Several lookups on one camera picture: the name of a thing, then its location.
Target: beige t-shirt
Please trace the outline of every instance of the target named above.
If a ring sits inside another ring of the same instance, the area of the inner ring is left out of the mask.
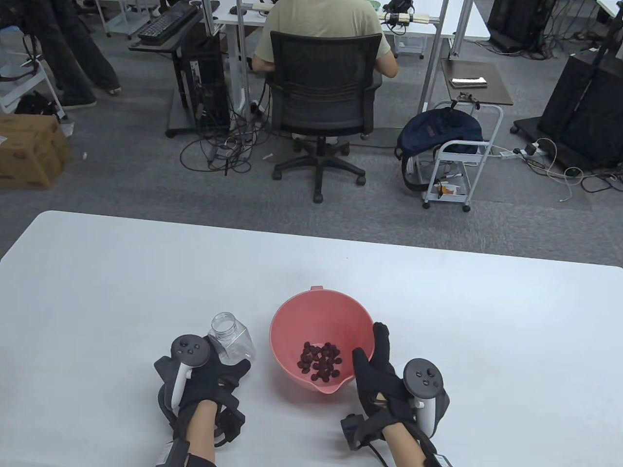
[[[379,17],[367,0],[279,0],[266,18],[255,54],[274,62],[270,31],[311,37],[359,37],[382,34]],[[376,58],[390,51],[385,35]]]

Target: white desk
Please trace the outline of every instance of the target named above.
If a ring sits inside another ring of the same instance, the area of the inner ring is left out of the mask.
[[[437,364],[452,401],[434,441],[454,466],[620,466],[622,283],[607,266],[47,212],[0,260],[0,465],[154,465],[171,430],[152,363],[226,310],[259,356],[219,467],[379,467],[341,434],[354,384],[307,392],[269,350],[279,305],[323,285],[389,326],[393,363]]]
[[[617,16],[617,13],[619,12],[617,0],[597,0],[597,5],[606,10],[606,12],[613,18]]]
[[[259,0],[244,1],[244,3],[258,3]],[[439,16],[442,6],[442,0],[429,0],[426,2],[414,2],[416,5],[416,12],[421,14],[428,14],[430,16]],[[229,10],[236,5],[235,0],[221,0],[221,5],[214,13],[215,24],[224,24],[225,33],[227,35],[227,48],[228,50],[238,50],[238,38],[237,28],[238,18],[235,14],[230,14]],[[459,24],[459,16],[461,8],[463,6],[463,0],[449,0],[448,10],[445,16],[444,27],[442,29],[442,37],[451,39],[454,37],[454,32]],[[266,18],[261,16],[257,11],[249,11],[244,15],[244,24],[246,26],[263,27],[266,22]],[[386,35],[393,35],[386,25],[383,25],[383,31]],[[432,24],[417,24],[411,23],[405,31],[405,37],[420,37],[420,36],[433,36],[435,35],[435,26]],[[489,31],[485,24],[476,5],[472,5],[470,18],[467,23],[467,30],[465,32],[466,39],[472,40],[487,40],[489,39]],[[242,80],[240,77],[240,65],[236,60],[229,61],[230,73],[231,73],[231,89],[232,100],[234,107],[240,109],[242,107]]]

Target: black mesh chair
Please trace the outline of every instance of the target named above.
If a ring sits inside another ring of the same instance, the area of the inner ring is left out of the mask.
[[[314,203],[322,203],[325,167],[352,172],[357,185],[366,184],[366,172],[335,157],[350,152],[348,143],[327,144],[327,136],[361,133],[374,128],[374,92],[383,82],[374,71],[381,35],[325,38],[302,37],[272,31],[275,71],[267,78],[272,89],[272,126],[305,136],[316,144],[294,140],[294,151],[307,156],[275,165],[273,180],[295,167],[316,167]]]

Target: metal pole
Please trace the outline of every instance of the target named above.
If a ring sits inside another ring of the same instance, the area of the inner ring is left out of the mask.
[[[432,86],[435,84],[434,79],[431,82],[431,78],[434,78],[434,74],[437,74],[437,66],[439,65],[439,54],[441,51],[441,30],[444,28],[445,13],[448,11],[449,0],[444,0],[441,5],[441,11],[439,13],[439,22],[436,24],[437,32],[435,33],[435,40],[432,43],[432,53],[429,59],[429,66],[426,69],[426,78],[424,79],[424,87],[422,88],[422,95],[420,96],[420,102],[417,105],[417,112],[422,113],[424,110],[424,104],[428,102],[428,96],[432,95]]]
[[[457,25],[457,32],[454,35],[454,43],[450,50],[451,57],[458,57],[461,53],[461,45],[463,44],[463,39],[465,39],[465,31],[467,30],[467,23],[469,22],[469,15],[472,12],[472,6],[473,0],[464,0],[461,15],[459,16],[459,24]]]
[[[201,0],[201,4],[203,8],[203,22],[206,26],[206,33],[208,36],[212,36],[214,34],[214,19],[212,18],[214,15],[212,14],[212,4],[210,0]]]
[[[238,41],[240,43],[240,54],[242,56],[242,88],[244,96],[244,118],[247,125],[251,125],[251,105],[249,102],[249,79],[247,76],[247,44],[245,43],[244,34],[244,20],[242,18],[242,1],[235,0],[236,10],[238,13]],[[229,51],[229,66],[232,66],[232,54],[235,54],[236,50]],[[234,58],[234,66],[238,66],[238,60]]]

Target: forearm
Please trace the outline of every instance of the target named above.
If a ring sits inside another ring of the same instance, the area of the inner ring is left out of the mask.
[[[423,467],[426,456],[402,423],[383,428],[396,467]]]
[[[217,410],[216,403],[211,400],[200,402],[186,432],[186,441],[190,443],[188,453],[212,463],[214,463],[214,419]]]

